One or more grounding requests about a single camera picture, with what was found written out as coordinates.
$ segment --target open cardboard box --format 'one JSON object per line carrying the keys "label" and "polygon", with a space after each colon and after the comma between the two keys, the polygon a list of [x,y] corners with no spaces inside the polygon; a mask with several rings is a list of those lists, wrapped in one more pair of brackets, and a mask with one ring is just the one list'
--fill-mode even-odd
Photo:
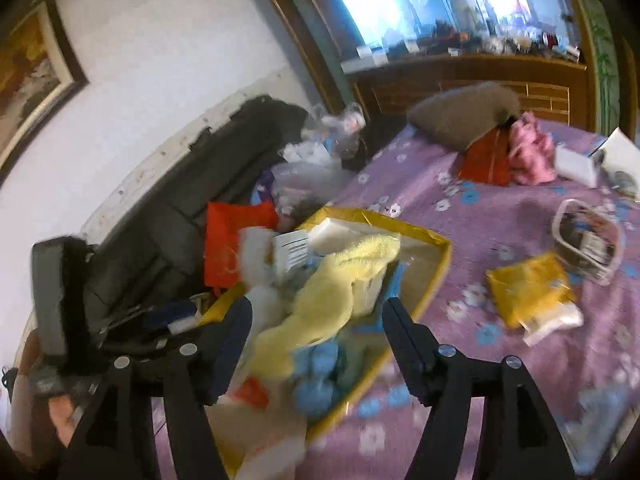
{"label": "open cardboard box", "polygon": [[[320,254],[340,251],[354,240],[366,235],[385,233],[401,235],[398,259],[407,263],[408,266],[402,277],[400,300],[413,320],[418,320],[426,311],[449,269],[452,251],[450,240],[428,229],[372,211],[326,206],[305,221],[299,229],[308,232],[309,247]],[[240,283],[233,286],[213,304],[201,324],[222,320],[232,303],[244,293],[245,288]],[[338,402],[326,416],[306,429],[307,442],[327,433],[340,422],[350,407],[354,406],[366,393],[380,369],[390,358],[391,350],[383,333],[362,337],[367,337],[369,340],[367,341],[364,371],[360,379],[351,392]],[[227,446],[222,442],[224,438],[220,436],[218,428],[215,427],[216,420],[214,420],[226,419],[225,425],[230,423],[228,418],[220,413],[220,410],[225,409],[224,407],[225,403],[222,402],[216,408],[218,412],[216,417],[210,416],[209,420],[212,423],[214,435],[218,434],[216,442],[221,449],[225,466],[229,473],[233,474],[242,459],[238,457],[237,453],[226,452]]]}

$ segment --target white basket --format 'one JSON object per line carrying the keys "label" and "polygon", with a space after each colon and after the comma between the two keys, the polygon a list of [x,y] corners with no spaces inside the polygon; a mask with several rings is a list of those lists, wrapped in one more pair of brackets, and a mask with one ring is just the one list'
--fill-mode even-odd
{"label": "white basket", "polygon": [[[591,258],[588,254],[585,254],[581,250],[569,244],[561,237],[560,222],[562,217],[565,214],[575,213],[579,210],[587,210],[590,214],[597,216],[597,218],[601,219],[602,222],[607,225],[607,229],[614,232],[615,240],[611,243],[614,248],[614,253],[609,265],[604,266]],[[609,285],[614,272],[616,272],[620,266],[620,262],[622,261],[624,233],[618,223],[613,222],[609,216],[599,213],[584,202],[576,200],[575,198],[570,198],[560,204],[551,225],[551,233],[554,238],[556,254],[565,266],[569,267],[572,271],[593,280],[599,285]]]}

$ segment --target picture frame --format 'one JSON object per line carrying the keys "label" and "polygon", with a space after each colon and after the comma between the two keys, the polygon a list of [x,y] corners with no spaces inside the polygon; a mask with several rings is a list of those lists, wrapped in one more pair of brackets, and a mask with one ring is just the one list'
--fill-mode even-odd
{"label": "picture frame", "polygon": [[0,186],[44,124],[87,83],[55,0],[37,0],[0,42]]}

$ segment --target pillow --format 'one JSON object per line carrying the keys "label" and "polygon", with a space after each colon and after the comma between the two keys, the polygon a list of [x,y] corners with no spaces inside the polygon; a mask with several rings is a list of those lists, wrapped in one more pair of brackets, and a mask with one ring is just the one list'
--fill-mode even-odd
{"label": "pillow", "polygon": [[519,115],[516,92],[489,81],[429,97],[409,108],[406,116],[433,142],[464,152],[489,130]]}

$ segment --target yellow towel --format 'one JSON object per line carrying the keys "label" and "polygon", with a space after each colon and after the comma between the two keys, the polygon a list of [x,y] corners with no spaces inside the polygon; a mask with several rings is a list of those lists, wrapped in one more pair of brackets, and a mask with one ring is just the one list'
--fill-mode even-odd
{"label": "yellow towel", "polygon": [[268,378],[290,376],[293,351],[336,335],[353,313],[353,283],[372,279],[399,250],[399,237],[375,235],[325,256],[296,295],[292,314],[256,338],[251,372]]}

